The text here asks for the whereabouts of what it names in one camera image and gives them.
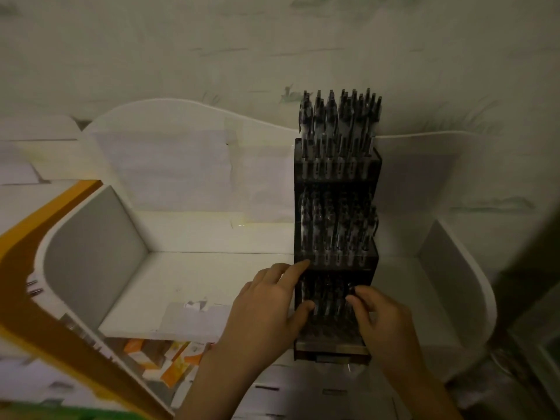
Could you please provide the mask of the white curved display shelf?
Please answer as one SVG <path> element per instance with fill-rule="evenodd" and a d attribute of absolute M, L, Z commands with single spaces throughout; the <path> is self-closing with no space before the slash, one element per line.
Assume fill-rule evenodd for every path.
<path fill-rule="evenodd" d="M 123 105 L 102 115 L 79 141 L 99 163 L 103 184 L 72 208 L 46 233 L 27 278 L 33 302 L 56 318 L 68 318 L 83 331 L 68 344 L 86 379 L 100 373 L 114 396 L 149 419 L 172 418 L 171 390 L 153 386 L 139 368 L 117 349 L 130 337 L 196 337 L 214 339 L 194 327 L 165 324 L 164 311 L 179 301 L 204 300 L 217 313 L 233 296 L 233 285 L 246 272 L 292 258 L 293 214 L 257 208 L 239 212 L 138 210 L 125 193 L 108 156 L 95 141 L 119 132 L 136 135 L 145 127 L 152 135 L 210 130 L 235 135 L 234 158 L 249 166 L 265 154 L 279 155 L 278 193 L 288 201 L 293 168 L 288 167 L 297 131 L 178 99 L 150 99 Z M 472 254 L 436 211 L 463 157 L 483 142 L 481 135 L 447 131 L 382 135 L 376 138 L 382 156 L 381 179 L 374 199 L 381 214 L 375 237 L 381 266 L 374 285 L 410 306 L 429 360 L 450 355 L 436 365 L 442 377 L 458 368 L 459 356 L 478 350 L 490 339 L 497 320 L 491 283 Z M 94 342 L 81 351 L 78 342 Z"/>

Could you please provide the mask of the white cartons with black slots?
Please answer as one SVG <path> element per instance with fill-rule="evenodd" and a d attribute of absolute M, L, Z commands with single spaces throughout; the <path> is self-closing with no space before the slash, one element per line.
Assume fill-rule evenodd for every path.
<path fill-rule="evenodd" d="M 292 354 L 258 376 L 232 420 L 401 420 L 375 368 L 296 361 Z"/>

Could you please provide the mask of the person's right forearm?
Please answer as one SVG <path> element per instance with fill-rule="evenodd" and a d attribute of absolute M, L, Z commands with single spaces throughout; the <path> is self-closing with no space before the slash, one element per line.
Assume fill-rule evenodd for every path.
<path fill-rule="evenodd" d="M 393 359 L 381 369 L 414 420 L 464 420 L 422 358 Z"/>

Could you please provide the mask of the black tiered pen rack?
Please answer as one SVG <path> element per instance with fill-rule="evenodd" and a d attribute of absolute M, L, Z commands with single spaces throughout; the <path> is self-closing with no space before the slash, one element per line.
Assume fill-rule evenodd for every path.
<path fill-rule="evenodd" d="M 295 263 L 310 265 L 295 287 L 295 307 L 311 300 L 314 310 L 293 344 L 295 360 L 367 366 L 372 357 L 346 300 L 368 286 L 379 263 L 374 237 L 379 216 L 374 196 L 382 159 L 319 157 L 295 140 Z"/>

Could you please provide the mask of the white taped paper sheet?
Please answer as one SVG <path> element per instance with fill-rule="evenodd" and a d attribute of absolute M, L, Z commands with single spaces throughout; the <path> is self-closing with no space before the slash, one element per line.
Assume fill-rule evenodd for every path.
<path fill-rule="evenodd" d="M 97 132 L 111 181 L 137 211 L 240 213 L 295 220 L 293 143 L 242 141 L 230 130 Z"/>

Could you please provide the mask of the bunch of black pens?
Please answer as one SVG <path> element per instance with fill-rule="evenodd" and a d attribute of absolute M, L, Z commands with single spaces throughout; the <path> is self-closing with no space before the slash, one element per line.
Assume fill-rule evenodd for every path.
<path fill-rule="evenodd" d="M 370 186 L 307 185 L 295 195 L 295 261 L 322 270 L 374 271 L 379 215 Z"/>
<path fill-rule="evenodd" d="M 293 158 L 297 183 L 377 183 L 382 157 L 376 148 L 383 98 L 369 88 L 303 92 Z"/>
<path fill-rule="evenodd" d="M 342 274 L 308 273 L 300 280 L 300 300 L 312 301 L 314 308 L 301 338 L 354 339 L 358 335 L 352 305 L 346 300 L 355 294 L 355 281 Z"/>

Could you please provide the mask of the person's left forearm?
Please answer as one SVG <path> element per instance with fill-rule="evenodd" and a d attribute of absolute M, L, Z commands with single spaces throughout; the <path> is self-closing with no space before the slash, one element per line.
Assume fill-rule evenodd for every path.
<path fill-rule="evenodd" d="M 203 357 L 174 420 L 231 420 L 258 376 L 284 352 L 221 339 Z"/>

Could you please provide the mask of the pile of orange white boxes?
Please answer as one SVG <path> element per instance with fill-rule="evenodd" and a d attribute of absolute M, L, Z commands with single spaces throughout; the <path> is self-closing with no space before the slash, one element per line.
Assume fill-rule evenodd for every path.
<path fill-rule="evenodd" d="M 200 365 L 210 346 L 194 341 L 127 339 L 122 352 L 126 361 L 139 368 L 144 381 L 173 388 Z"/>

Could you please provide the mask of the orange and brown cardboard panel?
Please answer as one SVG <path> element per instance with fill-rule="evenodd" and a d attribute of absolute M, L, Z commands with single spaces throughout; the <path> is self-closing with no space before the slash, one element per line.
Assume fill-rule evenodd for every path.
<path fill-rule="evenodd" d="M 172 412 L 129 373 L 40 308 L 27 290 L 47 232 L 101 187 L 99 180 L 80 180 L 0 235 L 0 336 L 76 379 L 102 400 L 118 402 L 148 420 L 172 420 Z"/>

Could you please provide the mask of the person's left hand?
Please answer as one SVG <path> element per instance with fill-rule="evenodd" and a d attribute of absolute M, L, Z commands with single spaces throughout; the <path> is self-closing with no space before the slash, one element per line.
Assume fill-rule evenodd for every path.
<path fill-rule="evenodd" d="M 270 345 L 286 351 L 299 335 L 288 332 L 287 320 L 293 314 L 290 304 L 295 286 L 309 265 L 309 260 L 290 265 L 276 284 L 263 283 L 264 269 L 257 272 L 251 288 L 235 299 L 219 341 Z"/>

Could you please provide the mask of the person's right hand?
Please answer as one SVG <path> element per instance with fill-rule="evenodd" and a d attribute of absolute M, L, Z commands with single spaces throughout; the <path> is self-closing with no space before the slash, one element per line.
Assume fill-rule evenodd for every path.
<path fill-rule="evenodd" d="M 359 329 L 379 368 L 390 360 L 423 358 L 410 309 L 378 289 L 359 285 L 359 296 L 370 308 L 370 329 Z"/>

